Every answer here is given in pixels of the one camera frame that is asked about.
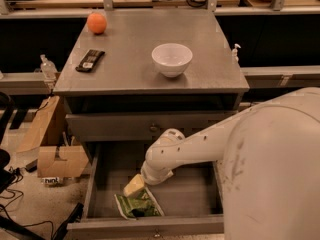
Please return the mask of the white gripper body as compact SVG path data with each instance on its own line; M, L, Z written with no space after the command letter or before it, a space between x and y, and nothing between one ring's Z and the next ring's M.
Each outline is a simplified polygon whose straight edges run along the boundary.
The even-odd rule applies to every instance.
M158 185L173 176L171 168L154 169L146 161L141 167L141 176L148 185Z

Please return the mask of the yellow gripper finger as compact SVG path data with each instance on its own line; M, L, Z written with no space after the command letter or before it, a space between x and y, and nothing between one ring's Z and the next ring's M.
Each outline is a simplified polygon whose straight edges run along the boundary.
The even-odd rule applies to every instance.
M136 174L130 182L124 187L125 197L134 198L145 188L145 182L141 174Z

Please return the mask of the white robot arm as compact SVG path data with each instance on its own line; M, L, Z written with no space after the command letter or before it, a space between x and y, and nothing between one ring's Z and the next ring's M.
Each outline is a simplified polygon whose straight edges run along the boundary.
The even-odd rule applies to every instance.
M175 168L223 163L225 240L320 240L320 88L254 105L189 137L165 131L146 152L145 183Z

